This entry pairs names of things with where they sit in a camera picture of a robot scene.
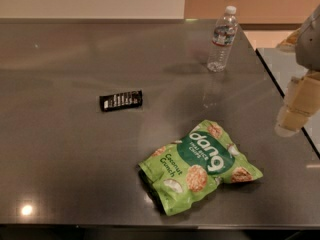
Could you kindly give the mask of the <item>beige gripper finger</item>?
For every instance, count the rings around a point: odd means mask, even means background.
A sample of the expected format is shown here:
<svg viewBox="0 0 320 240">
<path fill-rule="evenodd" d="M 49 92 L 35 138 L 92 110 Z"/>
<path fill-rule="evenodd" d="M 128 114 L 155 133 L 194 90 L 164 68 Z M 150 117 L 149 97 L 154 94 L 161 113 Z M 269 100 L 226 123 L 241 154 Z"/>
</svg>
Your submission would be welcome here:
<svg viewBox="0 0 320 240">
<path fill-rule="evenodd" d="M 281 137 L 295 135 L 319 109 L 320 72 L 308 71 L 295 88 L 288 89 L 277 115 L 276 133 Z"/>
</svg>

